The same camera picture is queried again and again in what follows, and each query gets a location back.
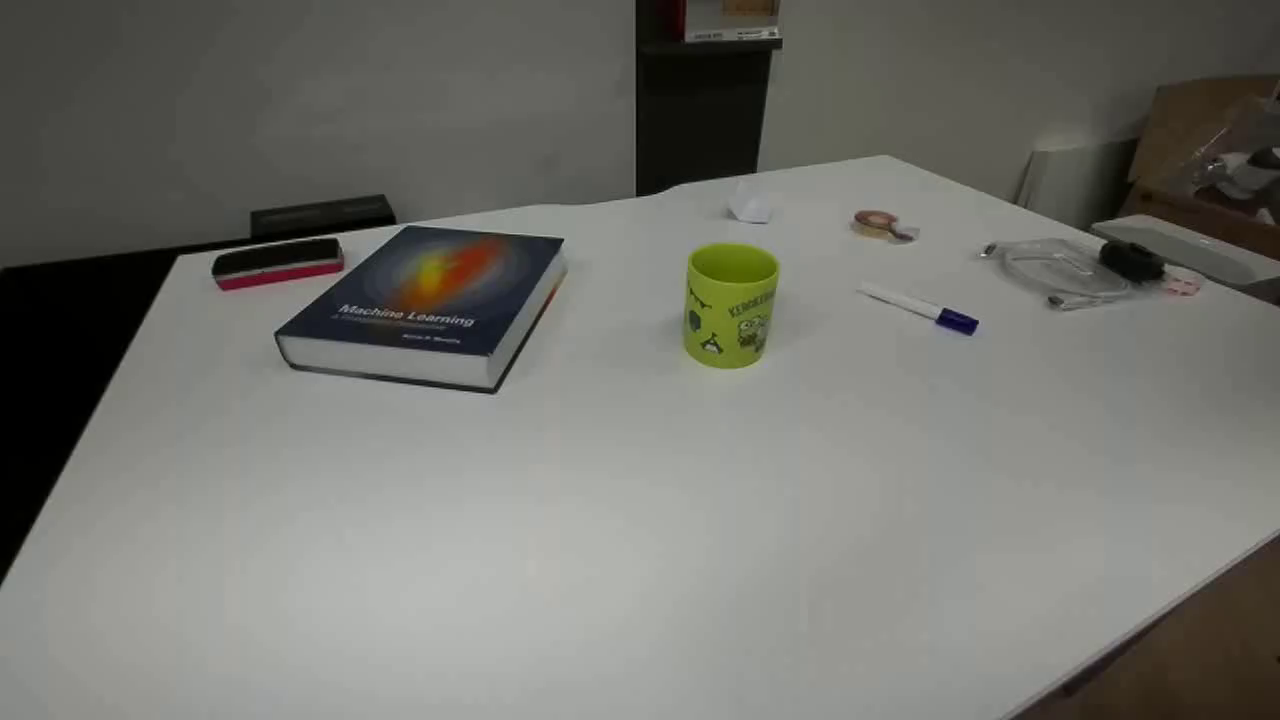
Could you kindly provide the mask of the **yellow-green printed mug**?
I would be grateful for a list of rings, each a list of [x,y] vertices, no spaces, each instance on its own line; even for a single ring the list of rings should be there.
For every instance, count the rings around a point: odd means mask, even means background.
[[[772,333],[780,264],[757,246],[699,246],[685,275],[685,352],[707,368],[748,368]]]

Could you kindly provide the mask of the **cardboard box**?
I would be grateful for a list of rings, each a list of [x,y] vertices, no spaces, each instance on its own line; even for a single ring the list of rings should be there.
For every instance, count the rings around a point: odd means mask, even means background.
[[[1275,77],[1161,85],[1124,207],[1280,259],[1275,168],[1251,168],[1280,144],[1275,87]]]

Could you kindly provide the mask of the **dark blue hardcover book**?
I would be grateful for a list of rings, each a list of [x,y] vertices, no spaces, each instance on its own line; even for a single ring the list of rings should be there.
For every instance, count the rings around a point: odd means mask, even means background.
[[[494,392],[565,275],[558,238],[400,227],[277,349],[303,373]]]

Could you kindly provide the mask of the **black and red eraser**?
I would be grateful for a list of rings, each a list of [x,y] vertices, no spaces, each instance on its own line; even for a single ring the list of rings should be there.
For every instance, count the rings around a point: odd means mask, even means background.
[[[284,246],[221,251],[212,259],[212,281],[222,291],[236,291],[256,284],[324,275],[341,270],[342,270],[342,247],[331,238],[318,238],[318,242],[284,242]]]

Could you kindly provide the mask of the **white pen blue cap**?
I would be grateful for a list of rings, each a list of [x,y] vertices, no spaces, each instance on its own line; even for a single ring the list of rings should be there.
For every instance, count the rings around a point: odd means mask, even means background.
[[[888,309],[900,309],[900,313],[913,313],[935,328],[948,328],[956,336],[975,336],[979,320],[966,317],[966,313],[956,313],[956,309],[945,309],[945,306],[929,306],[929,302],[916,302],[916,298],[904,298],[904,291],[891,291],[891,289],[875,289],[875,284],[860,284],[860,291],[875,306],[888,306]]]

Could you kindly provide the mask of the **small crumpled white paper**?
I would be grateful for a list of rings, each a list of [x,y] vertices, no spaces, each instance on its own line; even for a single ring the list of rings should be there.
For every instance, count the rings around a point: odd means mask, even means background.
[[[765,195],[733,195],[724,213],[737,223],[767,223],[772,221],[772,204]]]

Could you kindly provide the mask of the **white bin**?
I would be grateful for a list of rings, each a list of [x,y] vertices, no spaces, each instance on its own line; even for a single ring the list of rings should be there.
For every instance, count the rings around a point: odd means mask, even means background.
[[[1028,153],[1014,204],[1089,227],[1121,207],[1131,153],[1131,138],[1042,138]]]

